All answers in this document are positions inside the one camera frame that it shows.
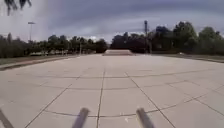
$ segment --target concrete tile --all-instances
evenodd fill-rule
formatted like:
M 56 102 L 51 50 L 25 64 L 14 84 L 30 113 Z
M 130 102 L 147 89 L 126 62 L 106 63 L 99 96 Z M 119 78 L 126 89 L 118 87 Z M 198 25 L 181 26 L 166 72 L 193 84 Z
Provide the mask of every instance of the concrete tile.
M 128 76 L 135 77 L 135 76 L 149 76 L 153 75 L 153 72 L 151 70 L 149 71 L 127 71 Z
M 76 121 L 76 116 L 67 116 L 43 112 L 28 128 L 71 128 Z M 88 117 L 83 128 L 95 128 L 96 118 Z
M 136 116 L 101 117 L 99 128 L 141 128 Z
M 103 78 L 79 78 L 69 88 L 101 89 Z
M 142 90 L 160 109 L 174 106 L 191 99 L 190 96 L 168 85 L 144 87 Z
M 181 82 L 181 83 L 175 83 L 175 84 L 170 84 L 170 85 L 178 88 L 179 90 L 183 91 L 184 93 L 186 93 L 194 98 L 202 96 L 202 95 L 210 92 L 210 90 L 203 88 L 199 85 L 190 83 L 190 82 Z
M 181 80 L 194 80 L 194 79 L 199 79 L 202 78 L 197 72 L 187 72 L 187 73 L 179 73 L 175 74 L 177 78 Z
M 220 74 L 219 76 L 211 77 L 210 79 L 213 80 L 216 83 L 219 83 L 221 85 L 224 85 L 224 79 L 223 79 L 223 74 Z
M 160 112 L 148 114 L 155 128 L 173 128 Z M 141 128 L 137 116 L 100 117 L 99 128 Z
M 162 110 L 176 128 L 223 128 L 224 117 L 197 101 Z
M 39 113 L 39 110 L 16 103 L 4 105 L 2 112 L 15 128 L 25 128 Z
M 105 77 L 127 77 L 124 71 L 118 70 L 106 70 Z
M 14 83 L 27 84 L 27 85 L 42 85 L 45 82 L 47 82 L 47 79 L 44 77 L 17 75 L 11 78 L 9 81 Z
M 8 104 L 8 103 L 10 103 L 9 100 L 5 100 L 5 99 L 3 99 L 3 98 L 0 98 L 0 108 L 1 108 L 2 106 L 4 106 L 4 105 Z
M 145 111 L 156 110 L 147 97 L 137 89 L 104 90 L 101 100 L 100 116 L 135 114 L 138 108 Z
M 168 120 L 160 112 L 152 112 L 147 114 L 155 128 L 173 128 Z
M 89 116 L 97 116 L 100 90 L 66 90 L 48 108 L 48 111 L 78 115 L 81 108 L 90 110 Z
M 19 104 L 25 104 L 32 108 L 44 109 L 51 103 L 64 89 L 51 87 L 37 87 L 31 90 L 27 95 L 17 99 Z
M 104 78 L 103 88 L 137 88 L 137 86 L 130 78 Z
M 218 93 L 224 95 L 224 86 L 216 90 Z
M 220 113 L 224 114 L 224 96 L 223 95 L 216 92 L 211 92 L 205 96 L 198 98 L 198 100 L 210 106 L 211 108 L 219 111 Z
M 104 75 L 104 71 L 103 70 L 98 70 L 98 69 L 90 69 L 90 70 L 87 70 L 85 71 L 81 77 L 103 77 Z
M 76 78 L 49 78 L 42 86 L 67 88 L 74 83 L 75 80 Z
M 83 74 L 83 71 L 69 71 L 59 74 L 59 77 L 79 77 Z
M 195 84 L 198 84 L 204 88 L 211 89 L 211 90 L 215 90 L 222 86 L 221 84 L 218 84 L 209 79 L 195 79 L 195 80 L 191 80 L 191 81 Z
M 162 85 L 165 83 L 176 83 L 182 80 L 177 79 L 174 76 L 162 75 L 162 76 L 147 76 L 147 77 L 132 77 L 132 79 L 140 87 Z
M 37 87 L 38 86 L 8 82 L 7 84 L 0 86 L 0 97 L 9 101 L 16 100 L 28 94 L 30 91 Z

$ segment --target concrete plaza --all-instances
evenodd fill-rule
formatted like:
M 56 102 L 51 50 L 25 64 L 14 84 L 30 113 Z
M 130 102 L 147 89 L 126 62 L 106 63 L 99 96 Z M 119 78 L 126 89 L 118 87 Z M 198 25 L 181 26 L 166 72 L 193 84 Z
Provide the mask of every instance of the concrete plaza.
M 0 72 L 0 108 L 15 128 L 223 128 L 224 64 L 161 56 L 88 55 Z

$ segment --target tree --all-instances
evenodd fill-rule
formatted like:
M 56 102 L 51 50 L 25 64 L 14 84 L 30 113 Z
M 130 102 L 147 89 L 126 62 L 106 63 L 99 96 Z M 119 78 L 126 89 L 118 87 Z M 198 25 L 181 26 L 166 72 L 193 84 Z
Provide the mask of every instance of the tree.
M 149 35 L 153 51 L 169 51 L 173 47 L 173 33 L 165 26 L 158 26 Z
M 9 43 L 12 42 L 12 34 L 11 34 L 11 33 L 8 34 L 8 36 L 7 36 L 7 41 L 8 41 Z
M 8 9 L 8 15 L 10 14 L 10 11 L 12 9 L 13 10 L 18 9 L 18 5 L 16 4 L 15 0 L 4 0 L 4 1 Z M 30 6 L 32 5 L 30 0 L 19 0 L 20 8 L 22 9 L 26 3 L 28 3 Z
M 190 22 L 179 22 L 173 30 L 173 45 L 179 52 L 192 51 L 196 45 L 197 35 Z
M 224 39 L 215 32 L 212 27 L 205 27 L 199 33 L 199 44 L 197 46 L 198 53 L 202 54 L 224 54 Z
M 96 53 L 104 53 L 107 50 L 107 43 L 104 39 L 96 41 Z
M 58 43 L 58 37 L 52 35 L 48 38 L 47 51 L 50 53 L 52 50 L 56 50 L 56 44 Z

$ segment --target sky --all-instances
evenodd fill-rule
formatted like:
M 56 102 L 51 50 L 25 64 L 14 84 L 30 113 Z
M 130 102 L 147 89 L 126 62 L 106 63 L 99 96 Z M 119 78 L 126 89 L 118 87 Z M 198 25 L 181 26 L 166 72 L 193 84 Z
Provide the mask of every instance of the sky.
M 47 40 L 50 35 L 104 38 L 110 42 L 114 35 L 143 32 L 144 20 L 149 29 L 166 26 L 170 29 L 179 21 L 191 22 L 199 32 L 211 26 L 224 35 L 223 0 L 31 0 L 28 5 L 7 16 L 0 2 L 0 34 L 32 40 Z

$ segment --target paved ground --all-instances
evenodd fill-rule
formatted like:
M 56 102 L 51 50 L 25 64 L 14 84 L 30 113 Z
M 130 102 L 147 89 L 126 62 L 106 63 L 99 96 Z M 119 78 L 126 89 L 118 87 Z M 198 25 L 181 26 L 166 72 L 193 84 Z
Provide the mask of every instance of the paved ground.
M 89 55 L 0 72 L 0 107 L 15 128 L 223 128 L 224 64 L 159 56 Z

